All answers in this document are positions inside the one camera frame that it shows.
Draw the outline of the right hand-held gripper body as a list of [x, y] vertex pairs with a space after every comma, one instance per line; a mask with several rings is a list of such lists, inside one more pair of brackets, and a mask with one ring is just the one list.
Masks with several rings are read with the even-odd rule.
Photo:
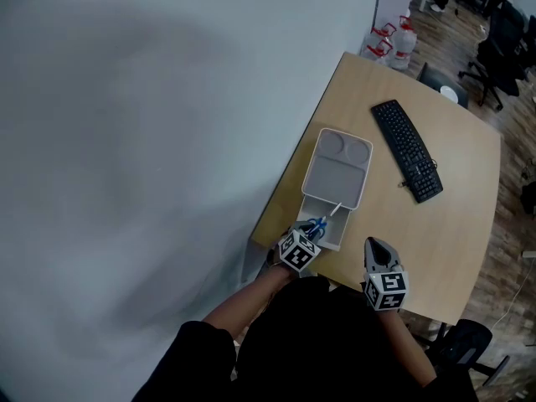
[[376, 312], [398, 311], [409, 294], [409, 277], [402, 265], [387, 271], [364, 274], [363, 293]]

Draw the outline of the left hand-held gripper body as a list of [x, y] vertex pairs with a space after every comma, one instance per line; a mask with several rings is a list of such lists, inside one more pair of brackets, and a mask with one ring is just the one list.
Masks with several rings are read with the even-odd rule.
[[278, 242], [279, 257], [297, 273], [304, 271], [320, 254], [321, 249], [300, 230], [291, 229]]

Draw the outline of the blue handled scissors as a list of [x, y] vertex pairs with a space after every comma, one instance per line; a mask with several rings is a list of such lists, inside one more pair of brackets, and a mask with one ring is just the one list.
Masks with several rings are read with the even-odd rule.
[[314, 227], [311, 228], [310, 230], [305, 231], [305, 234], [307, 235], [307, 238], [309, 240], [314, 240], [314, 236], [316, 235], [317, 231], [319, 229], [326, 230], [326, 226], [327, 226], [327, 218], [325, 216], [321, 218], [315, 218], [313, 220], [314, 220]]

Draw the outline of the grey compartment tray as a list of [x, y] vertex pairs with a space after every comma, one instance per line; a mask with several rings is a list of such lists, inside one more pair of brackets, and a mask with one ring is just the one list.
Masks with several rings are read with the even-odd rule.
[[296, 218], [327, 218], [326, 233], [316, 242], [319, 247], [340, 250], [350, 214], [363, 195], [372, 153], [373, 144], [361, 137], [329, 128], [320, 130], [301, 186], [303, 200]]

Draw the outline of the person's right forearm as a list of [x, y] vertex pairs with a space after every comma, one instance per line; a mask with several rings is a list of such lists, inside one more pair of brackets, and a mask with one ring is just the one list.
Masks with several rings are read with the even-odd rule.
[[413, 379], [421, 387], [426, 387], [434, 381], [436, 372], [430, 360], [405, 326], [399, 313], [390, 310], [376, 312], [376, 315], [393, 348], [394, 356]]

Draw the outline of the person's left forearm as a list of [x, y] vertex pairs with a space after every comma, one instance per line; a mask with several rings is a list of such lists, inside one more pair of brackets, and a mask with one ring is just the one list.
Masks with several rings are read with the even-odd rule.
[[218, 305], [203, 322], [237, 338], [254, 320], [258, 311], [294, 276], [284, 265], [274, 265], [249, 285]]

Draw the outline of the black office chair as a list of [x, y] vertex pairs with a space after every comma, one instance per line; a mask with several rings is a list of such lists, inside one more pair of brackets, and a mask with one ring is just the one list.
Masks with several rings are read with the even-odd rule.
[[492, 341], [492, 332], [481, 323], [468, 319], [460, 319], [450, 328], [443, 322], [433, 341], [416, 334], [413, 337], [425, 347], [425, 354], [437, 374], [454, 367], [473, 369], [487, 377], [483, 387], [492, 385], [510, 361], [507, 355], [495, 368], [479, 363]]
[[501, 90], [508, 96], [519, 96], [518, 80], [525, 80], [525, 71], [519, 63], [516, 49], [523, 38], [523, 16], [510, 3], [495, 8], [489, 18], [487, 37], [477, 46], [475, 60], [468, 62], [471, 71], [459, 71], [457, 76], [473, 78], [483, 86], [482, 98], [478, 105], [482, 106], [487, 94], [491, 93], [497, 102], [496, 111], [503, 109], [503, 103], [497, 94]]

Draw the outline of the person's black clothing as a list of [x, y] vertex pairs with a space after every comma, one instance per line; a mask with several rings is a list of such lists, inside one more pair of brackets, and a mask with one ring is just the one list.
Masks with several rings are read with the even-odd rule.
[[419, 384], [361, 293], [323, 277], [292, 281], [242, 344], [185, 322], [132, 402], [478, 402], [455, 367]]

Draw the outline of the black computer keyboard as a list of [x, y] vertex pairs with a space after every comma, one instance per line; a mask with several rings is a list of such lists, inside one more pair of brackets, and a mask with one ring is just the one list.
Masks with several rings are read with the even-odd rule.
[[436, 161], [399, 102], [388, 100], [370, 110], [402, 174], [399, 186], [409, 189], [418, 204], [441, 193]]

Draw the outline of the clear water jug red cap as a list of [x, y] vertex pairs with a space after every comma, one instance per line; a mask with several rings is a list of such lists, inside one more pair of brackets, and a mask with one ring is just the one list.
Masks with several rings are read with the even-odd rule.
[[396, 70], [406, 70], [410, 64], [411, 55], [415, 49], [417, 34], [409, 17], [399, 17], [399, 28], [394, 37], [395, 55], [393, 67]]
[[369, 59], [377, 64], [389, 66], [392, 57], [392, 50], [393, 45], [390, 42], [382, 39], [376, 44], [367, 44], [364, 48], [362, 56], [365, 59]]
[[385, 23], [383, 26], [374, 26], [371, 29], [371, 36], [379, 40], [385, 40], [388, 43], [392, 42], [394, 33], [397, 28], [392, 23]]

